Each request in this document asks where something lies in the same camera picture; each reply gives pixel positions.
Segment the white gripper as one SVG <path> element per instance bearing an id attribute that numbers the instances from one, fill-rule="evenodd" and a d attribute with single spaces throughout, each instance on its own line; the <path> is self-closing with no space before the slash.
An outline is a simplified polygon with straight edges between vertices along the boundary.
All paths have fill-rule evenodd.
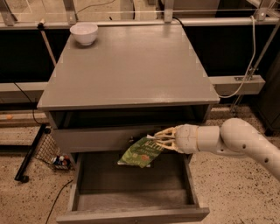
<path id="1" fill-rule="evenodd" d="M 170 151 L 178 151 L 185 154 L 198 152 L 197 134 L 198 126 L 184 124 L 157 132 L 155 138 L 174 138 L 168 140 L 157 140 L 157 145 Z"/>

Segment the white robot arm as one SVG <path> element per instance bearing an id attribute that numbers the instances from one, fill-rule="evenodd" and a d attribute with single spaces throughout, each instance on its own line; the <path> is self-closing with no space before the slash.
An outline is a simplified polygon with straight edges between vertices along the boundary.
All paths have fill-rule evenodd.
<path id="1" fill-rule="evenodd" d="M 154 139 L 157 145 L 179 153 L 247 156 L 280 180 L 280 150 L 240 118 L 230 118 L 220 127 L 183 124 L 159 131 Z"/>

